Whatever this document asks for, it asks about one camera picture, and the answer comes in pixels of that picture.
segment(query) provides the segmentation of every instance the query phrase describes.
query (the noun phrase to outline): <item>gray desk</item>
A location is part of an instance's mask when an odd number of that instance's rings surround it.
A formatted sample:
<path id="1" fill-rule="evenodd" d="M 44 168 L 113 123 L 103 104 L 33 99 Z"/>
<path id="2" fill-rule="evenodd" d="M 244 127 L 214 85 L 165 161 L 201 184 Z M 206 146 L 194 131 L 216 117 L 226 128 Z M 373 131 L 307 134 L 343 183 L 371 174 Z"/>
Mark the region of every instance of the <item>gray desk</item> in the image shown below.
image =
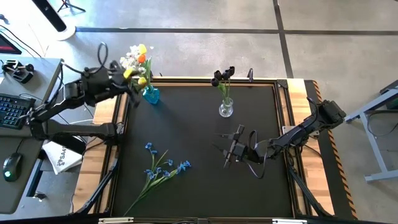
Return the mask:
<path id="1" fill-rule="evenodd" d="M 0 83 L 0 93 L 19 95 L 29 93 L 43 100 L 48 100 L 60 73 L 59 58 L 31 58 L 15 57 L 12 55 L 0 54 L 0 59 L 4 62 L 9 59 L 19 60 L 22 64 L 31 63 L 35 67 L 34 77 L 26 84 L 20 84 L 6 74 L 0 75 L 4 78 Z M 14 213 L 25 190 L 30 173 L 36 162 L 36 158 L 42 148 L 43 142 L 32 138 L 5 138 L 4 132 L 10 131 L 7 128 L 0 128 L 0 163 L 6 157 L 16 151 L 18 144 L 24 140 L 18 149 L 22 154 L 21 176 L 15 182 L 6 182 L 0 177 L 0 213 Z"/>

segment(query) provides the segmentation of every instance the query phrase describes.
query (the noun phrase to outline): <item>gray floor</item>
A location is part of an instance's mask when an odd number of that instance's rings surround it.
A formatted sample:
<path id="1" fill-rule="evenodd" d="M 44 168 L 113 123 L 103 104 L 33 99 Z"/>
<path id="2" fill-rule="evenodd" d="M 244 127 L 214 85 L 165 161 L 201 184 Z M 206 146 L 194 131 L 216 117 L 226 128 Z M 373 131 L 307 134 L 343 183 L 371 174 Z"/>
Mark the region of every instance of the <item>gray floor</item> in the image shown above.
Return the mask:
<path id="1" fill-rule="evenodd" d="M 50 2 L 55 8 L 61 3 Z M 272 0 L 72 0 L 72 3 L 87 12 L 64 9 L 60 15 L 82 27 L 278 28 Z M 279 0 L 279 6 L 284 28 L 288 30 L 398 29 L 398 2 L 394 0 Z M 294 78 L 316 80 L 322 97 L 335 100 L 347 113 L 377 97 L 381 88 L 397 79 L 396 35 L 286 35 L 286 40 Z M 255 77 L 287 76 L 278 34 L 78 32 L 67 41 L 49 43 L 45 56 L 64 58 L 79 69 L 96 66 L 96 48 L 101 41 L 108 44 L 109 58 L 115 60 L 124 56 L 130 45 L 151 46 L 153 49 L 149 48 L 148 54 L 153 57 L 155 74 L 210 76 L 214 70 L 234 65 L 239 77 L 246 76 L 250 67 Z M 68 72 L 66 79 L 74 78 L 76 75 Z M 66 111 L 65 116 L 71 121 L 82 119 L 79 113 L 74 113 Z M 398 179 L 371 184 L 364 181 L 364 175 L 377 173 L 379 168 L 362 124 L 359 121 L 342 124 L 333 134 L 359 218 L 397 223 Z M 384 150 L 389 168 L 396 169 L 398 152 Z M 38 202 L 25 198 L 15 214 L 0 218 L 65 214 L 75 184 L 76 175 L 49 174 L 39 190 L 54 196 L 41 203 L 36 210 L 39 212 L 29 212 L 26 208 L 36 207 Z"/>

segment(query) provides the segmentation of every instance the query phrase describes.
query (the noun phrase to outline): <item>computer mouse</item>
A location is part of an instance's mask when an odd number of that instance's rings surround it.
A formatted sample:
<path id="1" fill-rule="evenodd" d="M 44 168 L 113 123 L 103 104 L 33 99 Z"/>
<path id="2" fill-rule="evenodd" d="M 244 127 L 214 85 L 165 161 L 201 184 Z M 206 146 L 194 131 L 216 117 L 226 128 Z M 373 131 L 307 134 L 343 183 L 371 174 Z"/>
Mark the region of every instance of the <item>computer mouse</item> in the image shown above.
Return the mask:
<path id="1" fill-rule="evenodd" d="M 12 153 L 6 158 L 2 166 L 2 176 L 8 182 L 16 181 L 21 174 L 22 154 Z"/>

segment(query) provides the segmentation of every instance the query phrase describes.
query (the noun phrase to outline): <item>clear glass vase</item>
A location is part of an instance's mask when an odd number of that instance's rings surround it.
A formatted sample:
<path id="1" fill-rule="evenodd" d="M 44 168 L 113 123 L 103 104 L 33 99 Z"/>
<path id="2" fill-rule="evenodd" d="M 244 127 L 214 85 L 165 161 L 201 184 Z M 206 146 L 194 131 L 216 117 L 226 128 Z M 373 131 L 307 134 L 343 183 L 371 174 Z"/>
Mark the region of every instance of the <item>clear glass vase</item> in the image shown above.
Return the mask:
<path id="1" fill-rule="evenodd" d="M 153 105 L 157 104 L 160 98 L 159 89 L 154 88 L 152 85 L 145 86 L 144 93 L 142 94 L 145 100 Z"/>
<path id="2" fill-rule="evenodd" d="M 224 118 L 231 116 L 234 112 L 234 108 L 232 107 L 233 104 L 234 101 L 231 98 L 226 98 L 223 100 L 223 104 L 221 104 L 220 108 L 218 108 L 220 115 Z"/>

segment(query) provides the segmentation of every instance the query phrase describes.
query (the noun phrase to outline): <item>keyboard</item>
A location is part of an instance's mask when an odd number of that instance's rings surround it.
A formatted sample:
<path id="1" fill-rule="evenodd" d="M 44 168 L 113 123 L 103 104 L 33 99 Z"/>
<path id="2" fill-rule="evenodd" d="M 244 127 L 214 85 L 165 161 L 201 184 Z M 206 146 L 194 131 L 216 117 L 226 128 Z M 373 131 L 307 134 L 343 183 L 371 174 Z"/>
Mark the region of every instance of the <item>keyboard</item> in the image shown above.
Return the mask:
<path id="1" fill-rule="evenodd" d="M 21 129 L 25 115 L 34 106 L 35 99 L 0 93 L 0 127 Z"/>

